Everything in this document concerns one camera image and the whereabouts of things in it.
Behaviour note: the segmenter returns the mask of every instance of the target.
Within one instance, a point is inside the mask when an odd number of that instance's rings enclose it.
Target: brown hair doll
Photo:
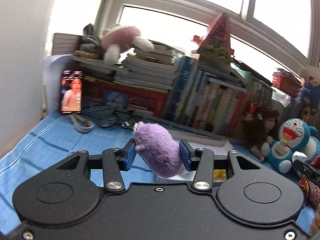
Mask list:
[[[244,122],[244,132],[250,151],[256,155],[261,162],[264,161],[260,148],[267,137],[271,136],[278,140],[277,122],[279,111],[268,105],[258,106],[252,119]]]

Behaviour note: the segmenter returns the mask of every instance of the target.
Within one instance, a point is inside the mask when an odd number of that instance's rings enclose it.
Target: pink plush toy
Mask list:
[[[141,32],[134,26],[121,26],[112,30],[105,29],[101,39],[101,47],[106,52],[103,61],[109,65],[115,64],[120,58],[120,53],[124,53],[132,47],[137,47],[144,51],[152,51],[154,45],[151,41],[141,37]]]
[[[135,151],[160,177],[170,178],[186,170],[179,145],[161,125],[139,122],[135,125],[133,137],[136,140]]]

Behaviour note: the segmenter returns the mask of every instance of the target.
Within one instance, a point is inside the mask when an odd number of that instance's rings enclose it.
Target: red box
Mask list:
[[[91,101],[103,103],[107,92],[122,93],[128,99],[128,109],[140,109],[152,112],[155,117],[162,117],[168,93],[156,92],[126,85],[114,84],[90,76],[83,78],[82,95]]]

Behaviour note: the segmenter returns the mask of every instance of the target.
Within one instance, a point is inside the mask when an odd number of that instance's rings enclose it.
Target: doraemon plush toy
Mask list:
[[[314,127],[309,127],[301,119],[288,119],[280,126],[280,141],[268,138],[267,142],[262,145],[261,152],[281,173],[287,173],[291,169],[292,156],[295,151],[303,153],[306,151],[310,158],[317,154],[316,149],[311,148],[314,146],[314,140],[310,137],[310,131],[315,133],[314,130],[316,130]]]
[[[310,139],[306,147],[301,150],[294,152],[292,155],[292,162],[300,160],[304,163],[311,164],[315,158],[320,155],[320,142],[317,139],[318,131],[313,126],[309,126]]]

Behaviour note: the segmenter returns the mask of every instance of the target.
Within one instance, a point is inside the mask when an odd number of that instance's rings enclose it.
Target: person on phone screen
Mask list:
[[[71,81],[71,89],[65,92],[61,103],[64,111],[80,111],[81,85],[80,78],[74,78]]]

